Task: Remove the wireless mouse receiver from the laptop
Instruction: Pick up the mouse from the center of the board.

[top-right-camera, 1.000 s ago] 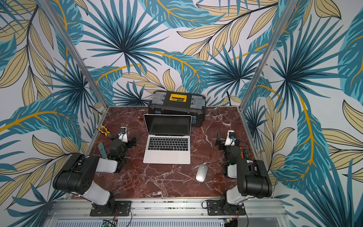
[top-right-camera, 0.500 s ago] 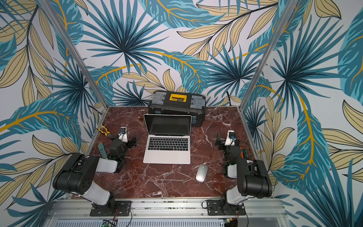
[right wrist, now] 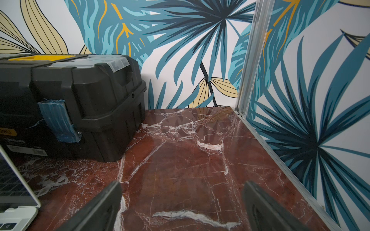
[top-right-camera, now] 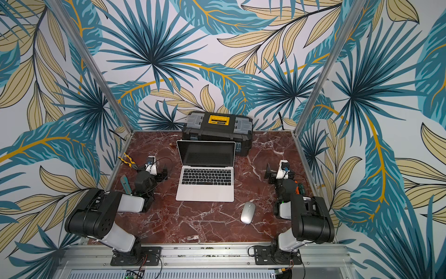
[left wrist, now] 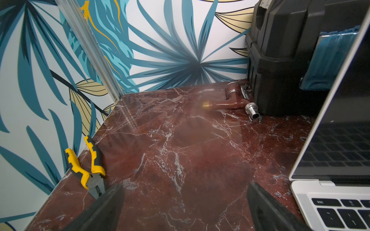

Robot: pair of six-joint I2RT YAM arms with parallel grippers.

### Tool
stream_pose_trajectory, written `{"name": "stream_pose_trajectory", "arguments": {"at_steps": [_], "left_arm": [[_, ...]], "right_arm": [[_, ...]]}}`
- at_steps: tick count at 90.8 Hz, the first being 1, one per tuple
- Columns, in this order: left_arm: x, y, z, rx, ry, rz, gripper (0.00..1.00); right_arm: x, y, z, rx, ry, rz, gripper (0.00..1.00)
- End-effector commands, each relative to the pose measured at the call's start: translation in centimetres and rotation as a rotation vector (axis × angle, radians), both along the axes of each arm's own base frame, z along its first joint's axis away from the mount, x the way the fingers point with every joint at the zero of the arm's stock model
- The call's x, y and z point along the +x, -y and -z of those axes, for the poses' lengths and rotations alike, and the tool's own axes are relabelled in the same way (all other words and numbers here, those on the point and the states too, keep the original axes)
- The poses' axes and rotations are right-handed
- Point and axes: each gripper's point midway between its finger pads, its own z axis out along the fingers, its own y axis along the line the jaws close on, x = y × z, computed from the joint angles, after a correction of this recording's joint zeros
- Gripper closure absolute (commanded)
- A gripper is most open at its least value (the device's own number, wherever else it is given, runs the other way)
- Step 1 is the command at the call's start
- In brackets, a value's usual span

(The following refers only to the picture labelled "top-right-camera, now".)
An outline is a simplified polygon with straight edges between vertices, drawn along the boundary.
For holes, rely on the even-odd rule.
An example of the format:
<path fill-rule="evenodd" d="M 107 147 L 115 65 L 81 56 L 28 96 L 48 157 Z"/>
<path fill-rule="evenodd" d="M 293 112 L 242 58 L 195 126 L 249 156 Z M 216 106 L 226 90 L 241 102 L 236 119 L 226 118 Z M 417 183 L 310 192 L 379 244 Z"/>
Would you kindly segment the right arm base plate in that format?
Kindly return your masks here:
<path fill-rule="evenodd" d="M 301 265 L 299 251 L 284 252 L 273 246 L 254 245 L 249 248 L 249 255 L 254 257 L 256 265 Z"/>

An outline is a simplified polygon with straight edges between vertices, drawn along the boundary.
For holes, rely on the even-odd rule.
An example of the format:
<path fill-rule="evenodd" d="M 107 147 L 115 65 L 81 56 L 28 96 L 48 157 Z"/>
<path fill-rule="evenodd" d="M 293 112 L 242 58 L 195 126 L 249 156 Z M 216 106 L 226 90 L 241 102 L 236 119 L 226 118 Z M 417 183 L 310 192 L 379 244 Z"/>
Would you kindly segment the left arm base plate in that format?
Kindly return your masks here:
<path fill-rule="evenodd" d="M 142 246 L 131 252 L 113 250 L 111 266 L 157 266 L 160 263 L 161 246 Z"/>

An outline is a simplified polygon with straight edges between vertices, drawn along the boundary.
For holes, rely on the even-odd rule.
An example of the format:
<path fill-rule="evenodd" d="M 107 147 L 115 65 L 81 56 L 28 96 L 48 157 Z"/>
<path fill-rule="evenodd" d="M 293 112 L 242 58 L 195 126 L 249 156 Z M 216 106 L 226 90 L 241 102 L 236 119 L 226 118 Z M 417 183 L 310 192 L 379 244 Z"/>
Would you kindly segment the white wireless mouse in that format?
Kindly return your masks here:
<path fill-rule="evenodd" d="M 240 221 L 243 224 L 250 224 L 253 220 L 256 211 L 256 206 L 253 202 L 246 202 L 243 206 L 242 213 L 240 215 Z"/>

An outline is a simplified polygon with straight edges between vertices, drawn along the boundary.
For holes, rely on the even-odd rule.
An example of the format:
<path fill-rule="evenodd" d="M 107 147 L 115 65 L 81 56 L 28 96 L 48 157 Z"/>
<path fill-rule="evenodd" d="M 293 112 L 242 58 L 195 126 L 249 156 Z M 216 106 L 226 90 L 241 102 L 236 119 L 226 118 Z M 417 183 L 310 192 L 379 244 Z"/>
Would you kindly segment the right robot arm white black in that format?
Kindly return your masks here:
<path fill-rule="evenodd" d="M 271 243 L 274 253 L 296 253 L 307 244 L 323 244 L 334 240 L 335 229 L 325 201 L 319 196 L 306 196 L 302 183 L 295 177 L 287 160 L 281 160 L 278 170 L 267 165 L 264 178 L 275 187 L 277 200 L 274 215 L 291 221 L 291 227 Z"/>

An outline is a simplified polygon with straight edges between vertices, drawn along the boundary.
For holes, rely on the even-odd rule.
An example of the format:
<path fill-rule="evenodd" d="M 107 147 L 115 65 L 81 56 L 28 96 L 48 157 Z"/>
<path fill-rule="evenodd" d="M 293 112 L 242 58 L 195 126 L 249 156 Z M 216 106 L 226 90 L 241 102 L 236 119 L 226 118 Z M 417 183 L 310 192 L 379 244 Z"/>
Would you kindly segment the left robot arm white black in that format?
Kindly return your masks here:
<path fill-rule="evenodd" d="M 67 233 L 95 239 L 118 253 L 139 254 L 137 237 L 126 232 L 115 219 L 118 213 L 145 213 L 154 202 L 154 190 L 168 177 L 168 170 L 153 175 L 141 170 L 131 194 L 91 189 L 65 221 Z"/>

